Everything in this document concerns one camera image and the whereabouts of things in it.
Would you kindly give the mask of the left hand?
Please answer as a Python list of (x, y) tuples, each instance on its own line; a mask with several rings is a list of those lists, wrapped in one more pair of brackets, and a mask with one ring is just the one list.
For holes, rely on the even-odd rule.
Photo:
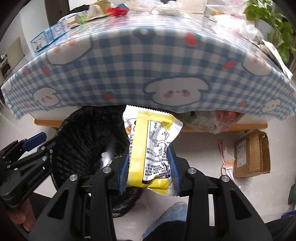
[(15, 225), (22, 225), (28, 232), (31, 231), (36, 223), (36, 218), (29, 198), (20, 206), (19, 209), (7, 210), (6, 212)]

